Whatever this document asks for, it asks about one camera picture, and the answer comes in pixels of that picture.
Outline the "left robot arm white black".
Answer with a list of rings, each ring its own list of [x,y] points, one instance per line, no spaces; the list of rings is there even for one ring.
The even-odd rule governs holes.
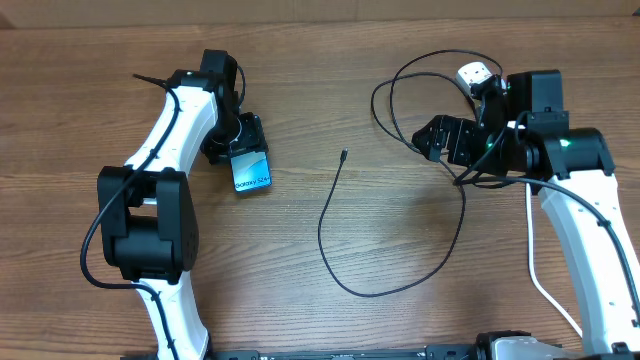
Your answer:
[[[97,177],[99,212],[83,240],[80,268],[93,286],[135,290],[158,349],[154,359],[211,359],[211,334],[197,308],[191,272],[199,227],[188,178],[199,155],[231,168],[239,193],[271,186],[261,119],[243,112],[244,71],[224,50],[207,49],[196,70],[153,79],[164,108],[124,165]]]

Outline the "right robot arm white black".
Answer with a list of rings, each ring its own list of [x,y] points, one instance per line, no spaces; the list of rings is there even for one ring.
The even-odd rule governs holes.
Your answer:
[[[523,183],[539,197],[560,240],[591,359],[639,356],[639,261],[620,211],[616,166],[602,133],[569,125],[557,70],[501,77],[481,63],[458,85],[474,119],[438,115],[415,132],[430,161],[465,167],[455,184]]]

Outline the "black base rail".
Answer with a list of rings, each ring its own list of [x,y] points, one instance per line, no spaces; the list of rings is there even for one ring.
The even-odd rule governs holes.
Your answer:
[[[213,351],[208,345],[204,360],[469,360],[476,356],[471,344],[436,344],[421,349],[336,350],[260,353],[256,350]]]

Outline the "white power strip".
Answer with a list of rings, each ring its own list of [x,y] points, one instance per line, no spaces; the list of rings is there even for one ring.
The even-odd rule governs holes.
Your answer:
[[[489,79],[493,73],[480,61],[462,66],[456,73],[456,82],[462,87],[466,95],[471,96],[473,85],[481,84]]]

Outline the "Samsung Galaxy smartphone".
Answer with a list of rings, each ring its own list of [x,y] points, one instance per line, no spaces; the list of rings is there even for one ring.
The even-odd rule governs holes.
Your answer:
[[[235,191],[249,192],[272,185],[267,153],[249,152],[231,159]]]

